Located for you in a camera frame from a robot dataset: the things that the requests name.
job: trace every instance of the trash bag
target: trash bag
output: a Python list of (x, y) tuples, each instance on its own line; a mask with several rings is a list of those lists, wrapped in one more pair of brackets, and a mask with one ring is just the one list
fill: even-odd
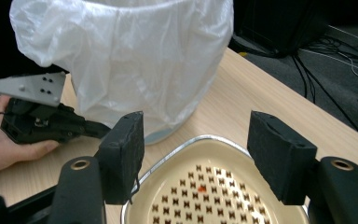
[(79, 114), (142, 110), (146, 143), (194, 112), (233, 31), (232, 0), (13, 0), (9, 16), (20, 52), (71, 73)]

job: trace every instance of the wood tabletop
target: wood tabletop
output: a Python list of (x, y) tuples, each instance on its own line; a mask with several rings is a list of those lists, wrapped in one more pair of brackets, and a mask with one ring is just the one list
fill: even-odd
[[(175, 133), (145, 148), (140, 175), (182, 145), (214, 134), (246, 147), (252, 110), (269, 113), (318, 147), (317, 159), (336, 156), (358, 164), (358, 133), (284, 86), (230, 49), (220, 63), (212, 87), (198, 108)], [(67, 76), (62, 102), (76, 108)], [(93, 156), (100, 140), (79, 137), (39, 161), (19, 162), (0, 172), (0, 195), (12, 205), (57, 184), (62, 166), (80, 156)], [(108, 223), (119, 223), (121, 206), (106, 206)]]

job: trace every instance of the beige tray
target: beige tray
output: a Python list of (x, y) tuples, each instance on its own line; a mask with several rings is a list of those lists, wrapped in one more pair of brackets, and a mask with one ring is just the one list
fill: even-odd
[(140, 182), (123, 224), (309, 223), (304, 207), (277, 201), (247, 150), (218, 136), (184, 143)]

